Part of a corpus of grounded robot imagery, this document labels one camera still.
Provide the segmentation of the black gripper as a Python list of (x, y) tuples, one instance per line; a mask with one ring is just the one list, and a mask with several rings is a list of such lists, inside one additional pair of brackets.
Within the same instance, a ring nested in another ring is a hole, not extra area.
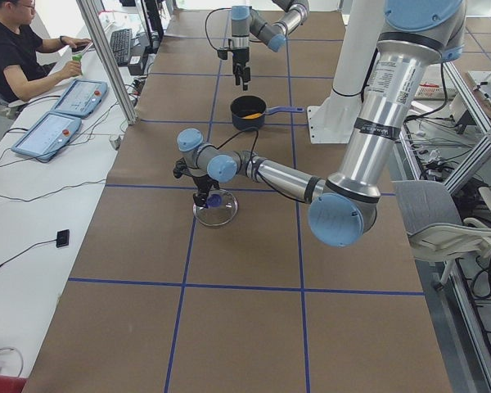
[(219, 190), (219, 183), (212, 179), (208, 174), (203, 176), (192, 176), (193, 182), (197, 187), (196, 193), (192, 195), (195, 206), (208, 207), (208, 200), (211, 197), (211, 191)]
[(235, 77), (235, 85), (241, 85), (242, 90), (247, 91), (250, 82), (250, 68), (247, 65), (250, 60), (250, 49), (248, 47), (232, 49), (232, 72)]

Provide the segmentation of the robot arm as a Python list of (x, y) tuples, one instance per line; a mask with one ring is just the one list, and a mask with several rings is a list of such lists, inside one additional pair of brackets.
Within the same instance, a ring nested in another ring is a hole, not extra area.
[(273, 1), (284, 11), (276, 22), (267, 22), (253, 7), (240, 5), (231, 8), (232, 33), (225, 52), (232, 54), (232, 73), (235, 85), (248, 90), (250, 82), (250, 36), (253, 35), (273, 52), (278, 52), (287, 37), (309, 16), (308, 1)]
[(329, 246), (351, 245), (372, 227), (380, 199), (378, 180), (426, 68), (462, 53), (466, 3), (388, 1), (381, 14), (379, 59), (340, 168), (321, 179), (252, 151), (220, 151), (199, 130), (185, 129), (177, 138), (182, 158), (173, 175), (193, 179), (197, 206), (207, 206), (212, 189), (241, 174), (308, 204), (309, 227)]

